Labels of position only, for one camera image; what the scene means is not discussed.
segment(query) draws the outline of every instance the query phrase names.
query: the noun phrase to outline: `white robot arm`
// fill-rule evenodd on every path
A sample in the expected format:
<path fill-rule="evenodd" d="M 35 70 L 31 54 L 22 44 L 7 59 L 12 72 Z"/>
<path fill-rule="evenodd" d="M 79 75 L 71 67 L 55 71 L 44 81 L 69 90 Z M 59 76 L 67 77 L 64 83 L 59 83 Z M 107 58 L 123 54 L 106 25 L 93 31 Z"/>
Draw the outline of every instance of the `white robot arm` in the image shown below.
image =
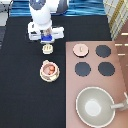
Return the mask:
<path fill-rule="evenodd" d="M 29 39 L 41 40 L 41 43 L 44 44 L 63 38 L 64 28 L 52 28 L 50 13 L 65 12 L 68 4 L 68 0 L 30 0 L 29 8 L 33 22 L 28 24 Z"/>

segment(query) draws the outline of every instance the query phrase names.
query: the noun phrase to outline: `pink mat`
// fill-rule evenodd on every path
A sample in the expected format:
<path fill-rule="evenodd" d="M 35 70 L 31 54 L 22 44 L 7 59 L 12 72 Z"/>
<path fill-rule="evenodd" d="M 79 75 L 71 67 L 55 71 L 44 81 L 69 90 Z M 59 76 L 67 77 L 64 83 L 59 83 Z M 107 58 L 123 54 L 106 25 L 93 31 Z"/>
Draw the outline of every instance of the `pink mat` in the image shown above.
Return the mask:
<path fill-rule="evenodd" d="M 89 54 L 79 58 L 73 53 L 75 44 L 83 43 L 89 48 Z M 107 45 L 111 48 L 111 55 L 107 58 L 99 57 L 95 50 L 98 45 Z M 112 76 L 102 76 L 98 71 L 101 62 L 110 62 L 115 67 Z M 91 67 L 88 76 L 81 77 L 75 73 L 78 62 L 87 62 Z M 96 86 L 106 90 L 119 103 L 125 99 L 126 87 L 117 55 L 114 41 L 80 41 L 66 42 L 66 128 L 90 128 L 81 121 L 76 112 L 76 98 L 79 92 L 89 86 Z M 128 111 L 116 112 L 113 122 L 106 128 L 128 128 Z"/>

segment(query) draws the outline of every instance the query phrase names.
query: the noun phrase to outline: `food item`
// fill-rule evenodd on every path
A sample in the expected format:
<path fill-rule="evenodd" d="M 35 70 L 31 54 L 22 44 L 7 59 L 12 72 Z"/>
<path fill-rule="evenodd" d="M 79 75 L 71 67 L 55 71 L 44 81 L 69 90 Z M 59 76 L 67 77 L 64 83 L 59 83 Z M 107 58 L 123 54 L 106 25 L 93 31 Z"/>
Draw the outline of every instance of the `food item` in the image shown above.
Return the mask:
<path fill-rule="evenodd" d="M 55 67 L 53 65 L 49 66 L 50 71 L 55 71 Z"/>
<path fill-rule="evenodd" d="M 54 71 L 51 71 L 51 70 L 49 71 L 49 75 L 51 75 L 51 74 L 53 74 L 53 73 L 54 73 Z"/>

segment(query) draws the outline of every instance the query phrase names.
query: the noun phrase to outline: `wire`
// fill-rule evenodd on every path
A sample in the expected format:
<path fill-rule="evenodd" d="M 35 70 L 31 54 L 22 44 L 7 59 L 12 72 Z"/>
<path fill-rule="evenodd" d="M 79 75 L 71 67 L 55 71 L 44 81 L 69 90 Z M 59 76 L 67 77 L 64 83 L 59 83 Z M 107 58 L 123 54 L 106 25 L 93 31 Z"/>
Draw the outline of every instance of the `wire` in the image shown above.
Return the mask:
<path fill-rule="evenodd" d="M 5 8 L 5 9 L 4 9 L 3 11 L 1 11 L 0 13 L 7 11 L 8 17 L 9 17 L 9 11 L 10 11 L 10 6 L 11 6 L 12 1 L 13 1 L 13 0 L 11 0 L 11 1 L 9 2 L 9 6 L 8 6 L 7 9 L 6 9 L 5 4 L 3 4 L 3 2 L 0 1 L 0 3 L 1 3 L 1 4 L 4 6 L 4 8 Z"/>

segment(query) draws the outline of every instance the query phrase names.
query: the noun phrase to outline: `black surface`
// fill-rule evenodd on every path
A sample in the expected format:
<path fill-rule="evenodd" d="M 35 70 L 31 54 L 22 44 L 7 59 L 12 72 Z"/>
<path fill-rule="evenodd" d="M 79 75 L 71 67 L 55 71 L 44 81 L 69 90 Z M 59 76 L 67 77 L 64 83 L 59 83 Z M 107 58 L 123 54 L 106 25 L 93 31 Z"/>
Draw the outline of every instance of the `black surface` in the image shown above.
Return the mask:
<path fill-rule="evenodd" d="M 66 128 L 65 42 L 111 40 L 107 16 L 55 16 L 52 20 L 54 26 L 64 27 L 65 37 L 56 40 L 51 55 L 42 53 L 40 43 L 25 42 L 30 17 L 7 21 L 0 50 L 0 128 Z M 46 59 L 60 69 L 52 83 L 39 75 Z"/>
<path fill-rule="evenodd" d="M 106 45 L 99 45 L 96 48 L 96 54 L 102 58 L 106 58 L 111 55 L 111 49 Z"/>
<path fill-rule="evenodd" d="M 103 76 L 112 76 L 115 73 L 115 68 L 110 62 L 100 63 L 98 70 Z"/>
<path fill-rule="evenodd" d="M 86 62 L 79 62 L 75 65 L 75 72 L 79 76 L 88 76 L 90 74 L 91 67 Z"/>

